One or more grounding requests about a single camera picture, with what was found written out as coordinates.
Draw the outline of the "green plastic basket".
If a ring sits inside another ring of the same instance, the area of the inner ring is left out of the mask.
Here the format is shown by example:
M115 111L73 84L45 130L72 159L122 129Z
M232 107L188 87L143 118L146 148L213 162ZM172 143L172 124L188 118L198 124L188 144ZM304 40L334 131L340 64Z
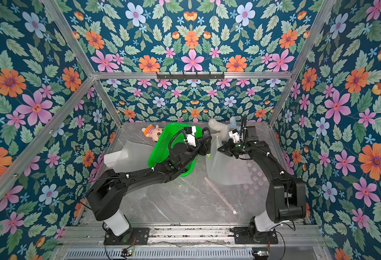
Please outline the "green plastic basket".
M188 126L193 125L174 122L164 127L163 132L150 155L148 160L149 167L153 168L155 173L162 175L165 183L173 181L180 176L187 176L194 169L198 156L192 162L173 162L169 156L169 142L178 131ZM195 127L197 128L196 137L201 137L202 128L199 126ZM184 136L179 135L176 141L173 141L172 146L183 142Z

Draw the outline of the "dark eggplant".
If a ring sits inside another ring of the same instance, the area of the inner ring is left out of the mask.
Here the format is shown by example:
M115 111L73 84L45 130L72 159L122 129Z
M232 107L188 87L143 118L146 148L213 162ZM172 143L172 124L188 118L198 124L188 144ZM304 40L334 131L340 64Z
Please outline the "dark eggplant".
M205 149L206 149L206 157L209 158L211 156L211 141L212 137L208 136L204 141Z

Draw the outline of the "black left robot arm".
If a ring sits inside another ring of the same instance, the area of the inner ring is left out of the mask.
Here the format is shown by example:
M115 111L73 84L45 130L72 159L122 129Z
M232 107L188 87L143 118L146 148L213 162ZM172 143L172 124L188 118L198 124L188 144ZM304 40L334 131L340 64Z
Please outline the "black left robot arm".
M106 170L86 194L96 220L103 222L108 235L120 238L131 232L131 224L120 210L122 198L129 192L153 184L168 183L185 174L197 156L211 153L211 141L208 127L201 130L200 137L185 128L170 138L168 156L164 161L134 172Z

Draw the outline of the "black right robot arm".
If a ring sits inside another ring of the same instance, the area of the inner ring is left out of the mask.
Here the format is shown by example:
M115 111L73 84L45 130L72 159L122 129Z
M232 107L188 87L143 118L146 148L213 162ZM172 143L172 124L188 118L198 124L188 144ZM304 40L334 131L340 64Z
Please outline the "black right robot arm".
M251 219L248 228L250 235L265 234L278 225L294 223L306 217L305 182L282 167L268 144L258 139L254 126L242 123L240 131L233 130L229 140L217 151L236 159L248 155L262 169L269 182L266 211Z

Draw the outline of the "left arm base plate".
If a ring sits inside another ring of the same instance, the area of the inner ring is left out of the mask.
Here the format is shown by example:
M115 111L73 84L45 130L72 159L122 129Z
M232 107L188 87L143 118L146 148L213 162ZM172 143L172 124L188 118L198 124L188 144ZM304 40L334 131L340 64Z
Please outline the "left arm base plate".
M115 235L110 229L106 230L104 245L147 245L150 228L131 227L122 235Z

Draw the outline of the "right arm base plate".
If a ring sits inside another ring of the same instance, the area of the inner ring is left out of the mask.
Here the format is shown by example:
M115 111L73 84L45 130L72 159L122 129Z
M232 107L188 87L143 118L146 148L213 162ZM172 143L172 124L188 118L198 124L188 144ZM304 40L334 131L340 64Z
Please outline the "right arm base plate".
M278 244L278 237L275 231L258 232L255 228L241 226L230 229L236 244Z

